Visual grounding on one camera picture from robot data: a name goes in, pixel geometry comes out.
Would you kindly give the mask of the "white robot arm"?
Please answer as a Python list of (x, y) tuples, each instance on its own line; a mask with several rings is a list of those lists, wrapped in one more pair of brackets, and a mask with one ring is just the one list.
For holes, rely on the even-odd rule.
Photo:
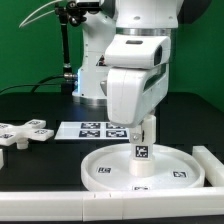
[(172, 31), (200, 18), (212, 0), (76, 0), (87, 12), (77, 98), (107, 103), (130, 142), (153, 142), (150, 113), (168, 91)]

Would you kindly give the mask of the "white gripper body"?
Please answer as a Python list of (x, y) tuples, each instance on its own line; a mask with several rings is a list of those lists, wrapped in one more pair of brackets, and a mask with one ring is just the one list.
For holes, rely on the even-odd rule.
[(107, 79), (107, 113), (113, 125), (134, 128), (168, 91), (169, 65), (150, 70), (112, 68)]

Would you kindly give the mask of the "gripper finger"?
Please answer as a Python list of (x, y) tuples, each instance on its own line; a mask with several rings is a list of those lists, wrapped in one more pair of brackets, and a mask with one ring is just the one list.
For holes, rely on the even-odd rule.
[(140, 144), (143, 142), (143, 129), (141, 126), (129, 129), (130, 142), (133, 144)]

